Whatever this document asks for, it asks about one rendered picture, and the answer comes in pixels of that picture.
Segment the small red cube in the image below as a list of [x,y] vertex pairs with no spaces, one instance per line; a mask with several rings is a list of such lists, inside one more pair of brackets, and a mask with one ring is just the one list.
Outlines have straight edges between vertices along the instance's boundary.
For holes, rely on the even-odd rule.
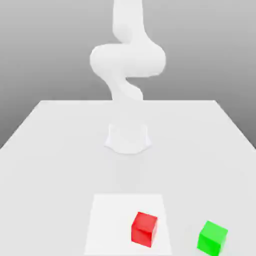
[[158,225],[158,217],[138,212],[131,225],[131,241],[151,248]]

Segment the small green cube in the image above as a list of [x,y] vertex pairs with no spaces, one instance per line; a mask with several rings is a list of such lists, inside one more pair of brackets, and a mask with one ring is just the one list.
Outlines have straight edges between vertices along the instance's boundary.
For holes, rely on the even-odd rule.
[[197,249],[210,256],[219,256],[226,242],[227,234],[226,228],[208,220],[199,233]]

